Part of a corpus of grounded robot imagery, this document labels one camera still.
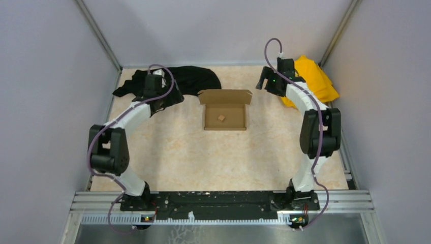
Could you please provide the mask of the brown cardboard paper box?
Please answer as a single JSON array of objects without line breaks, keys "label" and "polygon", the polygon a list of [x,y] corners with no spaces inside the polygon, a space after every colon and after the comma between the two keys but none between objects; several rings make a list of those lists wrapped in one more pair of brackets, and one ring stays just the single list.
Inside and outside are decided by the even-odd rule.
[{"label": "brown cardboard paper box", "polygon": [[[198,92],[203,109],[203,129],[206,131],[245,131],[247,107],[253,93],[248,89],[206,89]],[[223,122],[218,116],[225,116]]]}]

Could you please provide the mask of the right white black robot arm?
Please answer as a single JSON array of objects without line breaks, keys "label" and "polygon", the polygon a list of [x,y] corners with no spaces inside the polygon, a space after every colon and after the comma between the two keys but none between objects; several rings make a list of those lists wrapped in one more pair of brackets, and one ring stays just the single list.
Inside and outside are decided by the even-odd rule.
[{"label": "right white black robot arm", "polygon": [[278,57],[276,62],[276,67],[263,67],[256,89],[289,99],[303,117],[299,135],[303,158],[289,183],[292,192],[286,196],[291,209],[300,209],[306,203],[304,193],[314,189],[322,165],[341,146],[341,112],[319,101],[297,76],[293,59]]}]

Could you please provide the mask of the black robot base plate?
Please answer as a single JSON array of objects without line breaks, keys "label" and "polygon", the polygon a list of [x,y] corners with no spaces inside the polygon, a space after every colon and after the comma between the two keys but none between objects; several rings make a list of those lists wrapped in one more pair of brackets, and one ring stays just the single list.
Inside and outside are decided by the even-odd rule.
[{"label": "black robot base plate", "polygon": [[124,195],[122,211],[156,211],[157,220],[272,220],[281,210],[320,210],[314,191],[164,191]]}]

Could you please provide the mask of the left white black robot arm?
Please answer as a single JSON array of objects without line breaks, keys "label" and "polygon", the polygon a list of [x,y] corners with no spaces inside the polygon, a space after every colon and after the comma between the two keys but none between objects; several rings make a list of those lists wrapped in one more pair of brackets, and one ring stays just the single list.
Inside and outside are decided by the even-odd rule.
[{"label": "left white black robot arm", "polygon": [[118,184],[122,192],[132,196],[139,210],[151,207],[148,184],[130,166],[128,139],[146,120],[157,112],[184,101],[173,73],[162,65],[147,70],[142,94],[116,118],[89,131],[87,167],[91,175],[106,177]]}]

